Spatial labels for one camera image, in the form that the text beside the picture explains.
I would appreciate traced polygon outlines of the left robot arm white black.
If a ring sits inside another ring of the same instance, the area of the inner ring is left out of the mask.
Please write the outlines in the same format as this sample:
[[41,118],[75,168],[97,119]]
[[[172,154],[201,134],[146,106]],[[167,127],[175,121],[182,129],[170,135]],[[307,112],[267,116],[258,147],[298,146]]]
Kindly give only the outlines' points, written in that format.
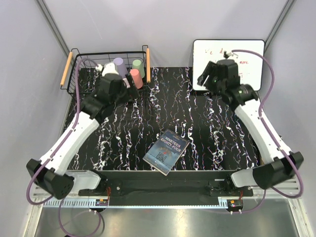
[[98,171],[68,171],[68,166],[86,139],[113,113],[116,106],[139,97],[131,74],[119,75],[113,62],[97,65],[102,76],[99,85],[77,106],[69,127],[53,147],[39,160],[31,159],[26,169],[32,184],[53,198],[64,199],[70,192],[89,190],[102,195],[107,188],[106,177]]

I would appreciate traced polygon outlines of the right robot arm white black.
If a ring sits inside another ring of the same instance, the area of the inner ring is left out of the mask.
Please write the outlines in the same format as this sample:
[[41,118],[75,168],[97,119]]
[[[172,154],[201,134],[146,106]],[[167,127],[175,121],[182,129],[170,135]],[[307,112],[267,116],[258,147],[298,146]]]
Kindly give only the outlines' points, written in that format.
[[236,171],[225,180],[228,195],[237,195],[243,187],[257,186],[263,190],[298,177],[303,163],[300,152],[293,152],[279,137],[263,111],[264,100],[248,84],[240,81],[238,64],[233,57],[238,53],[224,51],[223,59],[209,61],[197,83],[212,94],[220,95],[225,104],[245,125],[260,152],[263,164]]

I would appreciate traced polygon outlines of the pink plastic cup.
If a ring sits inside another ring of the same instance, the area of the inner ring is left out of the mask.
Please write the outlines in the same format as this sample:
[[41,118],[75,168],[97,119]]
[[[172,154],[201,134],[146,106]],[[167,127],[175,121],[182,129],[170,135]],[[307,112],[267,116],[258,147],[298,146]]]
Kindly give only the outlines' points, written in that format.
[[138,69],[131,69],[130,74],[133,78],[134,84],[137,89],[140,89],[143,87],[143,80],[141,78],[140,72]]

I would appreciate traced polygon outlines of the green plastic cup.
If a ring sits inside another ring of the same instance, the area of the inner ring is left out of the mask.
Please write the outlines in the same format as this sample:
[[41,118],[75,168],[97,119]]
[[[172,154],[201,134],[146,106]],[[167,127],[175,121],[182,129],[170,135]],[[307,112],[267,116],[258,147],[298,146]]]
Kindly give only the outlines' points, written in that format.
[[137,69],[141,75],[141,77],[143,77],[144,74],[144,66],[143,66],[143,62],[139,59],[135,59],[132,62],[132,69]]

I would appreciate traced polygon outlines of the purple plastic cup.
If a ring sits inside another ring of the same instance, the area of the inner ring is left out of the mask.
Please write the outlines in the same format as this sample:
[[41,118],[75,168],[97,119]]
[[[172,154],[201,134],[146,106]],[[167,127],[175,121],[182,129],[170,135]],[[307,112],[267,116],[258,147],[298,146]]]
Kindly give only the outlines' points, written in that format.
[[122,78],[126,78],[126,74],[128,74],[127,68],[125,66],[124,60],[120,57],[117,57],[113,60],[114,64],[117,67],[117,71]]

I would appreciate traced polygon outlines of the black marble pattern mat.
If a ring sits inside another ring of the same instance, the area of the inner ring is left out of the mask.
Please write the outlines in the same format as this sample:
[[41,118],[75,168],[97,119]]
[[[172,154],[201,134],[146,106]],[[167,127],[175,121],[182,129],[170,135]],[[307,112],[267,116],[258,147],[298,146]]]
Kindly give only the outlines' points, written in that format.
[[70,170],[150,170],[144,155],[171,130],[189,142],[174,170],[236,170],[258,166],[249,132],[220,97],[197,93],[192,70],[152,68],[138,100],[118,106],[71,160]]

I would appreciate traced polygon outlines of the Nineteen Eighty-Four book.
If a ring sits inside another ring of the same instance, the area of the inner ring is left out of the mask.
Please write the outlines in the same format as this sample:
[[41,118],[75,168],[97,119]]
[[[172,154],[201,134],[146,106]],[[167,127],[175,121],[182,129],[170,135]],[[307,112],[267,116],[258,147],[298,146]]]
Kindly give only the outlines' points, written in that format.
[[188,145],[189,141],[167,129],[151,146],[143,160],[167,176]]

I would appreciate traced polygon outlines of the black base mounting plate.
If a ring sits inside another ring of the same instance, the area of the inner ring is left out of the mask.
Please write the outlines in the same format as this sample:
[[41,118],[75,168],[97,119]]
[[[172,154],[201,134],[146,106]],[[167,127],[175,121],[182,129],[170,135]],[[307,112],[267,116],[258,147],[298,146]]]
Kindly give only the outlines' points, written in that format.
[[101,196],[111,191],[113,197],[123,197],[128,194],[141,192],[145,194],[162,193],[198,193],[212,197],[232,196],[243,194],[253,196],[248,187],[229,190],[225,179],[231,171],[171,171],[164,176],[158,171],[101,171],[101,181],[95,190],[83,189],[80,196]]

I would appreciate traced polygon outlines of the white whiteboard black frame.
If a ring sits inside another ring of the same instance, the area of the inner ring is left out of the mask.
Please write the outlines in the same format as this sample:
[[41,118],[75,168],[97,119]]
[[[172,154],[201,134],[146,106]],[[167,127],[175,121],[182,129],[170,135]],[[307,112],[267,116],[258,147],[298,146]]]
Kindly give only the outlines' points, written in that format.
[[[262,39],[197,39],[193,42],[193,90],[205,91],[198,85],[198,77],[207,63],[224,59],[224,51],[243,49],[264,54],[265,42]],[[231,57],[238,64],[240,83],[249,84],[255,91],[261,88],[263,60],[253,54],[235,52]]]

